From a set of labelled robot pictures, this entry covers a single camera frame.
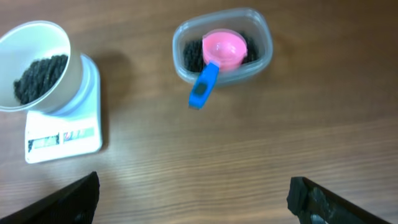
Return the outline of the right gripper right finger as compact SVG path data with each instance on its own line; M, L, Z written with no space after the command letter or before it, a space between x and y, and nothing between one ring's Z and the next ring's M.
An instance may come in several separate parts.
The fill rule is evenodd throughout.
M300 224L389 224L306 177L290 179L287 208Z

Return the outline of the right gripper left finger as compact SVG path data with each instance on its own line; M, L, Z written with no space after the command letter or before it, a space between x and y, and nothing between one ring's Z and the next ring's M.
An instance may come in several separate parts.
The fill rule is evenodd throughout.
M18 212L1 218L1 224L91 224L100 197L100 181L93 171L76 182Z

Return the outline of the pink scoop blue handle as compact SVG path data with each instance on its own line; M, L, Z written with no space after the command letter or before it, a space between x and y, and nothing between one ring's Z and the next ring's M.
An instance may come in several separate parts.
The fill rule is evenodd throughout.
M215 29L201 41L205 67L198 76L188 99L190 108L200 110L213 91L220 72L239 68L248 54L245 39L230 29Z

